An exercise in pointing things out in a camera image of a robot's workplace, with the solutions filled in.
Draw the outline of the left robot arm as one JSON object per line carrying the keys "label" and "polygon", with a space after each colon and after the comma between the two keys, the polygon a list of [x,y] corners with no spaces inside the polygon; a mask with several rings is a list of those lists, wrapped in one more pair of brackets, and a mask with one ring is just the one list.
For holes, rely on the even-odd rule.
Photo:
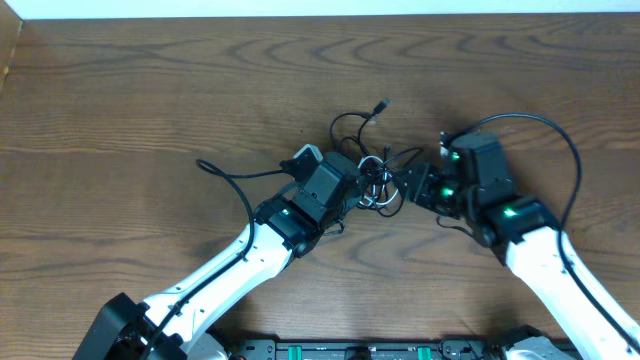
{"label": "left robot arm", "polygon": [[342,154],[300,149],[280,163],[292,182],[257,207],[222,252],[195,272],[139,303],[120,293],[99,311],[77,359],[226,359],[211,326],[263,282],[309,253],[327,232],[341,233],[372,175]]}

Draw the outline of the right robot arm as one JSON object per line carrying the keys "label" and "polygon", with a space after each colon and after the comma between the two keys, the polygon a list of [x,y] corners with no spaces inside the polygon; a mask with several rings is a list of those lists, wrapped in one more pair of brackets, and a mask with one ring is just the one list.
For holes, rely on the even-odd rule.
{"label": "right robot arm", "polygon": [[442,165],[399,170],[402,197],[438,215],[464,219],[474,240],[520,278],[584,359],[636,359],[639,325],[593,276],[559,220],[521,194],[492,133],[441,144]]}

